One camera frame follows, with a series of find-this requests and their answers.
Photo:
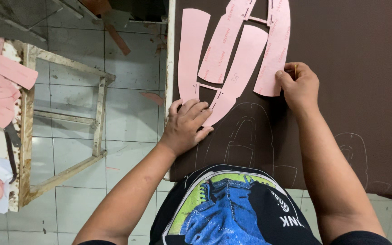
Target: handwritten number 38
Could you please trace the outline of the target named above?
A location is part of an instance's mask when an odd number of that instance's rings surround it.
[[[234,76],[232,77],[232,81],[237,82],[237,80],[238,80],[238,76],[237,73],[235,73]]]

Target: hand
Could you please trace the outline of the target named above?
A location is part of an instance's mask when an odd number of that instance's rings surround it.
[[[199,102],[198,98],[194,98],[187,101],[177,112],[181,104],[182,99],[171,104],[169,120],[158,142],[171,149],[176,157],[196,146],[214,130],[213,127],[208,126],[197,131],[213,113],[212,109],[205,109],[208,107],[207,102]]]
[[[292,70],[294,76],[294,65],[297,64],[297,78],[293,81],[285,71],[277,71],[276,81],[280,82],[284,90],[285,100],[293,113],[302,116],[318,110],[317,95],[319,93],[319,79],[311,69],[302,62],[290,62],[285,64],[286,70]]]

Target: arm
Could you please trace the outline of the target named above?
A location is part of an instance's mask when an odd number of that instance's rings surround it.
[[[385,236],[358,177],[341,153],[317,105],[319,79],[306,64],[287,63],[276,79],[296,116],[305,183],[317,214],[322,242],[329,244],[350,231],[371,231]]]
[[[128,244],[128,236],[176,157],[213,131],[212,127],[197,131],[212,113],[211,109],[204,110],[208,103],[192,99],[177,112],[181,104],[182,100],[172,103],[161,140],[102,200],[73,244],[89,240]]]

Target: blue denim print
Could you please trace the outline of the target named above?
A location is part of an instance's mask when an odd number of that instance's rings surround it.
[[[223,179],[202,184],[205,198],[187,216],[180,235],[188,244],[269,245],[257,225],[257,215],[248,200],[251,184]]]

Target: gold pen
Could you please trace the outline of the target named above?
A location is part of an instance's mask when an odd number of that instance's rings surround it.
[[[297,64],[294,65],[294,80],[297,80]]]

